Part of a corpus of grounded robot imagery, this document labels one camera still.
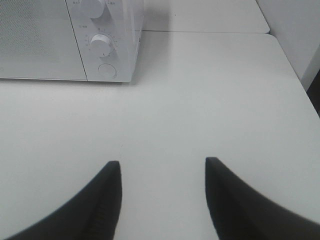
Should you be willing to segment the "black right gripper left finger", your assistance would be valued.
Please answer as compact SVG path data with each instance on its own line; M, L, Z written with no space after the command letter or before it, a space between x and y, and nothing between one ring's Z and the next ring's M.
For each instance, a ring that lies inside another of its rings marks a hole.
M12 240L112 240L122 206L121 165L109 161L60 208Z

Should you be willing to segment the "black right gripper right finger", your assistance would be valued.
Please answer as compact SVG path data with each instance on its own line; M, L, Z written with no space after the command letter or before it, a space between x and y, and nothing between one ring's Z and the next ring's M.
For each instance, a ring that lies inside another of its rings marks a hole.
M205 195L220 240L318 240L320 225L253 189L218 158L205 160Z

